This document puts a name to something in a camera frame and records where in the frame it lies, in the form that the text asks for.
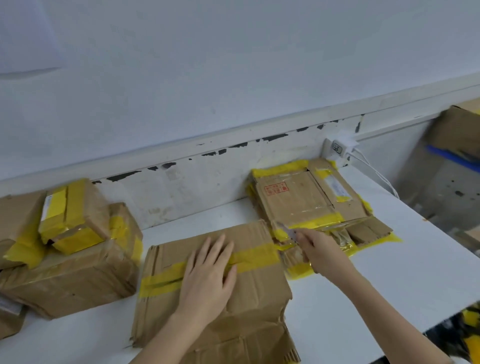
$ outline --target white label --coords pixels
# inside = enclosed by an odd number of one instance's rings
[[[45,197],[45,203],[43,204],[42,209],[42,218],[40,219],[41,221],[47,218],[48,208],[50,207],[50,203],[52,202],[52,196],[52,194],[49,194],[47,197]]]
[[[332,175],[327,176],[324,181],[328,184],[337,197],[346,197],[347,201],[351,199],[350,194],[342,186],[342,184]]]
[[[19,315],[23,305],[12,300],[9,300],[5,296],[0,295],[0,310],[10,312],[14,315]]]

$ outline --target red stamp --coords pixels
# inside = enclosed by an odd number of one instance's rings
[[[265,186],[264,189],[265,189],[265,192],[267,192],[267,196],[271,196],[273,194],[279,194],[280,192],[289,191],[285,182],[271,184],[271,185]]]

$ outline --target power cord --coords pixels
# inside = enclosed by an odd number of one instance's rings
[[[396,198],[400,199],[400,197],[398,196],[398,193],[397,191],[395,190],[395,188],[392,186],[392,184],[389,182],[389,180],[387,178],[385,178],[379,171],[377,171],[371,164],[370,162],[368,161],[367,157],[364,156],[364,154],[358,150],[357,148],[353,148],[352,152],[357,152],[358,154],[360,154],[362,156],[363,159],[360,159],[359,157],[357,157],[356,155],[354,155],[353,153],[349,153],[350,156],[354,157],[356,160],[359,160],[360,162],[362,162],[363,164],[366,164],[367,166],[369,166],[376,174],[378,177],[380,177],[380,179],[385,182],[388,187],[390,187],[390,189],[392,190],[392,194],[393,196],[395,196]]]

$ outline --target forearm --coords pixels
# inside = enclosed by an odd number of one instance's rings
[[[202,330],[189,318],[174,313],[131,364],[178,364]]]
[[[451,359],[402,317],[360,273],[339,288],[355,305],[392,364],[448,364]]]

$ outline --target peeling paint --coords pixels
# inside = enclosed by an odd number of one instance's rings
[[[169,169],[171,166],[175,166],[177,163],[176,162],[169,162],[169,163],[164,163],[162,164],[162,168],[164,169]]]
[[[241,146],[247,146],[248,142],[236,144],[234,146],[229,146],[229,148],[240,148]]]
[[[141,172],[141,170],[134,170],[133,172],[127,172],[127,173],[118,174],[116,176],[107,177],[107,180],[112,181],[112,182],[116,182],[116,181],[123,180],[124,178],[127,178],[128,176],[131,176],[132,174],[136,174],[136,173],[140,173],[140,172]]]
[[[268,136],[266,138],[262,138],[262,140],[266,140],[267,142],[271,142],[272,140],[283,138],[284,136],[288,136],[288,134],[283,133],[283,134],[272,135],[272,136]]]

